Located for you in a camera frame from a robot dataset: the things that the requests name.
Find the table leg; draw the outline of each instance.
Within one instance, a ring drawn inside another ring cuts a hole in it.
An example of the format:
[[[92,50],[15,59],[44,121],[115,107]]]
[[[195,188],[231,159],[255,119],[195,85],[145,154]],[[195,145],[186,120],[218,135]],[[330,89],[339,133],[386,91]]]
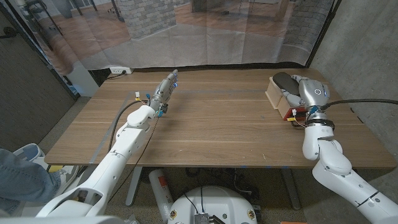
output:
[[[292,170],[282,169],[282,177],[284,179],[287,193],[289,194],[289,199],[294,210],[300,210],[301,204],[299,200],[299,195],[297,193],[296,184],[294,183]]]
[[[286,14],[287,6],[289,5],[289,1],[290,0],[280,0],[279,10],[276,12],[275,19],[274,19],[275,22],[279,22],[279,21],[283,20],[283,18],[285,17],[285,14]]]
[[[93,5],[93,7],[94,7],[94,10],[96,10],[97,11],[97,7],[95,6],[95,4],[94,4],[94,0],[90,0],[90,2],[91,2],[91,5]]]
[[[77,5],[76,0],[72,0],[72,2],[73,2],[73,4],[75,5],[75,7],[76,7],[77,11],[79,12],[79,14],[82,16],[83,13],[81,13],[80,8],[79,8],[79,6]]]
[[[126,205],[131,206],[134,202],[134,197],[136,195],[139,183],[139,177],[141,176],[142,167],[136,166],[132,172],[129,192],[126,197]]]

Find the power outlet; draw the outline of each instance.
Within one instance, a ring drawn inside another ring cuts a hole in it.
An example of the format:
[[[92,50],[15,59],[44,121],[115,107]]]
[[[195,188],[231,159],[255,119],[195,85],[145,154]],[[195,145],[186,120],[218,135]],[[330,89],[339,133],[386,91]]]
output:
[[[111,70],[111,73],[115,75],[122,74],[123,71],[126,71],[126,74],[131,74],[133,71],[133,69],[126,67],[112,67],[109,69]]]

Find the white robotic arm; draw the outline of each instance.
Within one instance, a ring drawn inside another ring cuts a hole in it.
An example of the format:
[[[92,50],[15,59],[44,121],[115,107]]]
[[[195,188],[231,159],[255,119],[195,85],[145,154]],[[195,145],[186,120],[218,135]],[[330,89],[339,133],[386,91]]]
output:
[[[117,131],[116,142],[90,177],[78,187],[55,197],[41,209],[37,217],[93,217],[102,215],[110,193],[129,158],[143,145],[149,120],[154,119],[177,86],[174,70],[157,87],[149,105],[143,105],[127,117],[127,122]],[[84,195],[81,202],[75,200]]]
[[[318,163],[314,178],[352,203],[371,223],[398,223],[398,205],[384,196],[352,169],[340,143],[333,139],[333,123],[319,108],[329,99],[326,85],[315,80],[300,81],[300,96],[309,111],[303,153]]]

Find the wooden table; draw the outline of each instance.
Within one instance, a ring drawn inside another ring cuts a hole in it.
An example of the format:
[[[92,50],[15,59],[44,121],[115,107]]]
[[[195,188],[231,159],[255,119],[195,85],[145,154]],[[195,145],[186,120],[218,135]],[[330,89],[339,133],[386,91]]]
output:
[[[277,72],[303,75],[328,84],[330,101],[337,92],[316,70],[195,70],[178,73],[178,87],[167,114],[159,119],[139,166],[175,167],[289,167],[312,168],[304,158],[304,130],[295,129],[273,110],[264,92]],[[49,164],[99,163],[107,153],[104,137],[123,104],[135,91],[152,95],[170,73],[134,72],[109,80],[83,108],[46,155]],[[126,122],[133,106],[121,116]],[[396,161],[360,122],[348,105],[327,110],[335,123],[335,139],[355,168],[390,169]],[[98,155],[93,156],[98,148]],[[135,164],[141,148],[128,164]]]

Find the person's leg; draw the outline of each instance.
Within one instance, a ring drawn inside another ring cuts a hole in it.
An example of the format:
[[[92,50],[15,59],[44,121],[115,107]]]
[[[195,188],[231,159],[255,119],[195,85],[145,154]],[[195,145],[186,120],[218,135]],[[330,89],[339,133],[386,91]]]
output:
[[[42,166],[20,160],[0,149],[0,197],[28,202],[48,202],[61,185],[60,174],[49,174]]]

